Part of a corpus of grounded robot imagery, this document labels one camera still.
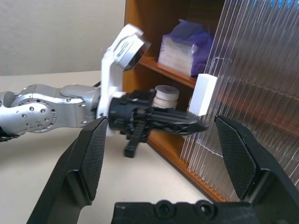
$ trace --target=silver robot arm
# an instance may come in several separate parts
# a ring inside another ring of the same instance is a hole
[[[33,84],[19,94],[0,93],[2,141],[26,132],[44,133],[59,127],[84,127],[95,120],[100,88],[68,85],[61,89]]]
[[[0,92],[0,141],[26,132],[84,127],[101,116],[108,116],[112,98],[125,94],[123,72],[132,69],[149,47],[142,35],[131,24],[121,30],[102,59],[101,87],[68,85],[58,89],[33,84],[20,93]],[[113,135],[109,127],[107,135]]]

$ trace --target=table surface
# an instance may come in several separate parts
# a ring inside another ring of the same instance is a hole
[[[0,76],[0,91],[20,92],[30,84],[93,85],[99,80],[100,71]],[[59,128],[43,134],[26,133],[0,144],[1,223],[26,223],[58,158],[79,131]],[[167,199],[194,203],[206,199],[147,144],[140,144],[134,159],[125,158],[122,151],[126,143],[119,134],[107,137],[97,196],[92,206],[82,209],[79,224],[111,223],[115,202]]]

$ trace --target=white block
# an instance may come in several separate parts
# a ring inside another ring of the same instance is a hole
[[[209,74],[199,74],[189,106],[189,112],[197,115],[206,115],[209,108],[217,77]]]

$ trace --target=white wall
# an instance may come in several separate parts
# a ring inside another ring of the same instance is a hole
[[[0,75],[100,70],[125,0],[1,0]]]

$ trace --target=purple bag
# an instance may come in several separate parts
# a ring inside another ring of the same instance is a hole
[[[158,62],[195,77],[205,70],[213,37],[201,24],[179,22],[170,34],[163,35]]]

